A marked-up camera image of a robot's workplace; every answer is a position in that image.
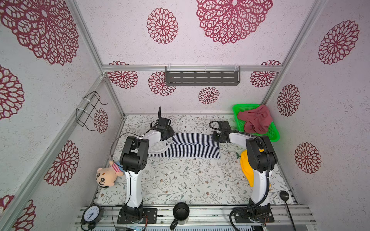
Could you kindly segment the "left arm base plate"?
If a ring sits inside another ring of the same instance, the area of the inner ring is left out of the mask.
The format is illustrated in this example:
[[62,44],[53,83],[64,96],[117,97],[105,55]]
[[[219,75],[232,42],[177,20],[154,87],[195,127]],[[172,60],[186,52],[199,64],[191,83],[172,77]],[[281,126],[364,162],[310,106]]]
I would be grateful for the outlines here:
[[117,224],[156,224],[157,208],[122,207],[119,211]]

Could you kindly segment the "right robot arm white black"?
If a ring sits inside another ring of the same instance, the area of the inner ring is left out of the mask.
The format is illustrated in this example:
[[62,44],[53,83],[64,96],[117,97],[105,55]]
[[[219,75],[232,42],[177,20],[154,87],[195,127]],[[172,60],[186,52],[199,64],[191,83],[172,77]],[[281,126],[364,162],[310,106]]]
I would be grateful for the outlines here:
[[272,170],[277,164],[277,155],[270,138],[232,130],[228,121],[211,121],[214,130],[212,140],[219,143],[234,143],[247,151],[248,163],[253,169],[253,190],[249,208],[269,204],[268,192]]

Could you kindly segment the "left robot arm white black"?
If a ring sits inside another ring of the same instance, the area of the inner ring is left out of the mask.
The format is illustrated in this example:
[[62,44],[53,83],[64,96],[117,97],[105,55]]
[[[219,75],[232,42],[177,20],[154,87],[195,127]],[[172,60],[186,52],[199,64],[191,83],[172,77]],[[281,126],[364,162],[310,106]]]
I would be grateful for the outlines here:
[[148,161],[149,148],[160,141],[165,141],[174,136],[171,120],[159,117],[150,126],[143,136],[128,136],[126,138],[119,164],[126,176],[126,202],[129,208],[137,209],[142,206],[142,171]]

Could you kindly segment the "blue white striped tank top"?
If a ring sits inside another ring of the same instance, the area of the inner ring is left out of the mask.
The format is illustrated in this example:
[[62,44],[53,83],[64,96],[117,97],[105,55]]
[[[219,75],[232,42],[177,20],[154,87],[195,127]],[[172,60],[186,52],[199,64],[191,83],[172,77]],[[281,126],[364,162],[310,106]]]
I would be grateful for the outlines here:
[[220,146],[210,134],[182,133],[149,148],[149,157],[220,158]]

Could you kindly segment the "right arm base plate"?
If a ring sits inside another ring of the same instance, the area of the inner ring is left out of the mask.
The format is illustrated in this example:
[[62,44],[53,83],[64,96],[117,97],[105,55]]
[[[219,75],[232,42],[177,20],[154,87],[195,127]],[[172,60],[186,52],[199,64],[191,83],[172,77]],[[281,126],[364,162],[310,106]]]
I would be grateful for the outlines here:
[[243,209],[234,213],[236,223],[273,223],[275,219],[271,211],[271,205],[257,206],[251,209]]

